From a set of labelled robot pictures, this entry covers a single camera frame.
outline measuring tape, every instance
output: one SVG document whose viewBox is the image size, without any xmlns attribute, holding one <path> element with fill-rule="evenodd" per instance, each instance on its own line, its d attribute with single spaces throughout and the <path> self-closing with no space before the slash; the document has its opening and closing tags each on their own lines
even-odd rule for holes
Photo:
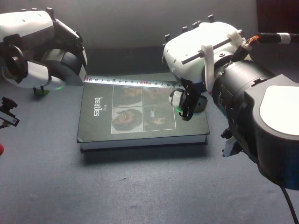
<svg viewBox="0 0 299 224">
<path fill-rule="evenodd" d="M 90 76 L 86 75 L 84 79 L 85 83 L 98 83 L 98 84 L 110 84 L 110 85 L 131 85 L 142 87 L 157 87 L 157 88 L 181 88 L 182 84 L 173 81 L 155 81 L 144 79 L 132 79 L 121 77 L 107 77 L 107 76 Z"/>
</svg>

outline gray table surface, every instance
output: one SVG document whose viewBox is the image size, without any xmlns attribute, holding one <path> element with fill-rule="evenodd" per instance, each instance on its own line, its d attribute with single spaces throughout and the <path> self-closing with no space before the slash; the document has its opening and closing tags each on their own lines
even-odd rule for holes
<svg viewBox="0 0 299 224">
<path fill-rule="evenodd" d="M 286 224 L 280 188 L 240 153 L 223 158 L 228 126 L 209 97 L 207 146 L 80 153 L 82 87 L 37 99 L 1 80 L 18 127 L 0 131 L 1 224 Z M 299 213 L 299 192 L 289 190 Z"/>
</svg>

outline book cover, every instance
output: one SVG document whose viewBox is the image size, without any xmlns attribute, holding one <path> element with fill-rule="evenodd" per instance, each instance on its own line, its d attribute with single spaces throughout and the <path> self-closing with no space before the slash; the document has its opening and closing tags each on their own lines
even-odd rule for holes
<svg viewBox="0 0 299 224">
<path fill-rule="evenodd" d="M 133 146 L 134 140 L 209 134 L 206 113 L 183 121 L 169 104 L 171 91 L 84 83 L 77 142 L 132 140 Z"/>
</svg>

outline green light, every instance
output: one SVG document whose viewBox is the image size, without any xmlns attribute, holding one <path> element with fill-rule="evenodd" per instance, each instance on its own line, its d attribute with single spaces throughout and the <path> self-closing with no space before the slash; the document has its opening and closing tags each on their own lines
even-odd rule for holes
<svg viewBox="0 0 299 224">
<path fill-rule="evenodd" d="M 179 112 L 179 113 L 183 113 L 183 111 L 178 107 L 176 107 L 176 111 Z"/>
<path fill-rule="evenodd" d="M 64 88 L 64 86 L 60 86 L 58 88 L 56 88 L 57 90 L 62 90 Z"/>
</svg>

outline photo grid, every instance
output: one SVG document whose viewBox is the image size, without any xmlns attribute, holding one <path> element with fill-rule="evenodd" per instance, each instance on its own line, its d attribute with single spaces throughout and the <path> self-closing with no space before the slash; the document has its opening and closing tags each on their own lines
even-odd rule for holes
<svg viewBox="0 0 299 224">
<path fill-rule="evenodd" d="M 172 89 L 113 86 L 111 134 L 176 129 Z"/>
</svg>

